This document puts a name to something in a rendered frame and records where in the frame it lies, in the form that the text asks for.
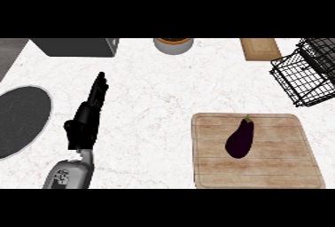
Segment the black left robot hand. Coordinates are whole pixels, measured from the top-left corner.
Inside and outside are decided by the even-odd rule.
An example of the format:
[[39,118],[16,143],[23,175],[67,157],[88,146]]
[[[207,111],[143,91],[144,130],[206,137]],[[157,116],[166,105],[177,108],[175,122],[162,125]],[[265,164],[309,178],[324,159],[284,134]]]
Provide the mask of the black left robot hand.
[[98,116],[107,89],[104,73],[98,72],[86,101],[81,103],[73,119],[63,123],[69,150],[91,149],[94,146],[98,134]]

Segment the wooden cutting board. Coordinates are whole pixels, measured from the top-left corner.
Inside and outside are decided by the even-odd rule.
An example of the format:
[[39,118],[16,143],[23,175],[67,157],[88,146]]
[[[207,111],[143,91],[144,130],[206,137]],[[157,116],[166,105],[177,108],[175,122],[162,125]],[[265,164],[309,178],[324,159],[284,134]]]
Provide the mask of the wooden cutting board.
[[[247,155],[225,152],[243,118],[253,122]],[[324,181],[305,132],[289,113],[197,113],[191,116],[193,181],[199,188],[321,189]]]

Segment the small tan wooden board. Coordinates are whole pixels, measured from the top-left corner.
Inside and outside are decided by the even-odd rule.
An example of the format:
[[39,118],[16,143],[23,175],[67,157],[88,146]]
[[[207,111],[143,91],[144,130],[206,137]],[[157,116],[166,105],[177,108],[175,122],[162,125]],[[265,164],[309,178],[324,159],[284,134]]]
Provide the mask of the small tan wooden board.
[[272,38],[240,38],[246,61],[271,61],[281,56]]

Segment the dark grey oval placemat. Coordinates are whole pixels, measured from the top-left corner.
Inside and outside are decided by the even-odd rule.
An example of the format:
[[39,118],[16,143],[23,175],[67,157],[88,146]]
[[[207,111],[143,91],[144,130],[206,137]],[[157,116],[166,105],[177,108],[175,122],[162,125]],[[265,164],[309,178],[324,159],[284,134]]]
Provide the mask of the dark grey oval placemat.
[[0,95],[0,160],[13,156],[35,140],[51,113],[51,98],[33,86]]

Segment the dark grey box appliance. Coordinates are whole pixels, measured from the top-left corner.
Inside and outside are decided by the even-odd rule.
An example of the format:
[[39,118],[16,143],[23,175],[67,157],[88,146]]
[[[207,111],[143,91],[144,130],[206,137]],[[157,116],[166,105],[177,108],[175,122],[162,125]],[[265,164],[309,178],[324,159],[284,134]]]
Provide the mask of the dark grey box appliance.
[[117,38],[30,38],[48,57],[112,58]]

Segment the grey flat panel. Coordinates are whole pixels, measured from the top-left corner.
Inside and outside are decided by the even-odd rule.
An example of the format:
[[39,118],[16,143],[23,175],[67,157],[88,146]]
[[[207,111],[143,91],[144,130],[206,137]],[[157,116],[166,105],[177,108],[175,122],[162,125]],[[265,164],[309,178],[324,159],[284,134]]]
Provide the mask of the grey flat panel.
[[24,48],[27,38],[0,38],[0,82]]

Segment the grey pot with orange rim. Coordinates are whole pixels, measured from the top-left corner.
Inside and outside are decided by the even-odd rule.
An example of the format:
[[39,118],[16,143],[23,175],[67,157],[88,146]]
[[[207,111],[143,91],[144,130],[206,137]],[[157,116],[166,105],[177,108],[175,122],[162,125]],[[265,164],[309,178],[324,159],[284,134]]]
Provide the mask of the grey pot with orange rim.
[[162,38],[154,38],[153,43],[154,43],[156,49],[162,53],[165,53],[168,55],[179,55],[190,49],[190,47],[193,45],[193,39],[184,38],[177,41],[169,41]]

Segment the purple eggplant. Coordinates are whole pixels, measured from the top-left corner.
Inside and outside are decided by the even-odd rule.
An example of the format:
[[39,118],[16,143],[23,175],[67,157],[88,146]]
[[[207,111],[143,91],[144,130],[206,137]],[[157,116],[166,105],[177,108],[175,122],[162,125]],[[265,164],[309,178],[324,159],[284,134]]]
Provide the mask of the purple eggplant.
[[247,155],[253,140],[253,121],[246,116],[238,123],[234,133],[225,140],[225,151],[228,155],[240,159]]

